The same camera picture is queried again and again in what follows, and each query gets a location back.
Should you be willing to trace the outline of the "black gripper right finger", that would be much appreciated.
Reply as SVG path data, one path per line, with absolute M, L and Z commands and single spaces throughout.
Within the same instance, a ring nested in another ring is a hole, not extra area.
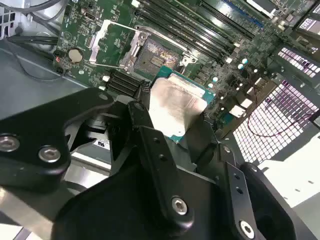
M 222 225 L 237 240 L 256 240 L 258 228 L 247 183 L 232 148 L 217 138 L 203 117 L 190 125 L 184 137 L 195 171 L 218 186 Z

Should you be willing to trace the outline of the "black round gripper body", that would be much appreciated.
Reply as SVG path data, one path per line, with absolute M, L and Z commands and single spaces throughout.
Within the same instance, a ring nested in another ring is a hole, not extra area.
M 272 186 L 264 173 L 251 163 L 239 168 L 246 181 L 257 225 L 256 240 L 307 240 L 309 228 Z M 237 240 L 231 230 L 223 226 L 218 199 L 218 186 L 207 177 L 178 170 L 183 196 L 194 211 L 189 229 L 165 229 L 155 223 L 153 215 L 139 217 L 129 213 L 116 218 L 110 205 L 110 216 L 93 223 L 79 220 L 65 222 L 64 208 L 80 194 L 70 199 L 59 211 L 52 227 L 53 240 Z

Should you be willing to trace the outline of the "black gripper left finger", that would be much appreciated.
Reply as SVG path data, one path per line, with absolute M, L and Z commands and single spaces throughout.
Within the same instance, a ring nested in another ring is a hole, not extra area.
M 86 88 L 2 119 L 0 182 L 2 185 L 47 193 L 55 190 L 71 164 L 78 137 L 66 133 L 75 123 L 98 114 L 120 127 L 113 155 L 121 167 L 115 175 L 73 198 L 62 211 L 66 223 L 94 223 L 111 215 L 146 214 L 164 229 L 189 229 L 194 210 L 183 195 L 178 169 L 162 132 L 154 129 L 144 105 L 130 101 L 112 114 L 113 98 L 98 88 Z

